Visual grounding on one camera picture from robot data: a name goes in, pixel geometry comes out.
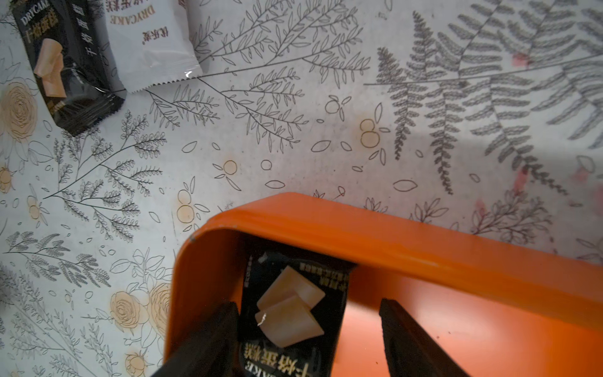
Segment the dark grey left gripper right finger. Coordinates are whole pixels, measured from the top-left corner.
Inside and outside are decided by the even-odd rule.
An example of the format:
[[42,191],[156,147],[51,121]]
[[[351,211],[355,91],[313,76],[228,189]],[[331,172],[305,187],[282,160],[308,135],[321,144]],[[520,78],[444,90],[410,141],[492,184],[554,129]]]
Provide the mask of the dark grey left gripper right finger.
[[384,298],[379,315],[389,374],[392,376],[466,376],[467,373],[395,300]]

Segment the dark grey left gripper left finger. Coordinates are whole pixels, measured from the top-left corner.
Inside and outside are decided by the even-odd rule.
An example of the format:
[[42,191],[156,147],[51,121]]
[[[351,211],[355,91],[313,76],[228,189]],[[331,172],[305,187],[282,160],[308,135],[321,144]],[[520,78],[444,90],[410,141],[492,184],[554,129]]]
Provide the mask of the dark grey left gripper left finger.
[[154,375],[234,376],[238,319],[235,303],[219,306]]

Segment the white front cookie packet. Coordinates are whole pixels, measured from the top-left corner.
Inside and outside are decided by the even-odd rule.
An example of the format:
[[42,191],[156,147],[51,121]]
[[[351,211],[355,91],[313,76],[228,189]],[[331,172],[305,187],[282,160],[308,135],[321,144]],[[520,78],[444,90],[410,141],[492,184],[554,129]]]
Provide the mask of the white front cookie packet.
[[94,1],[108,47],[114,89],[133,94],[200,77],[188,27],[187,1]]

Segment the dark brown cookie packet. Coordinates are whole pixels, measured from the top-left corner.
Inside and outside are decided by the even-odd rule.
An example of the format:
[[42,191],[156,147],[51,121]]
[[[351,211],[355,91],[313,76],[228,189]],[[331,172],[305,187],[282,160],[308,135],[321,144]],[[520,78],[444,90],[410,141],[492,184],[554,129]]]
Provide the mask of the dark brown cookie packet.
[[101,59],[87,1],[11,1],[36,83],[55,124],[72,136],[122,108]]

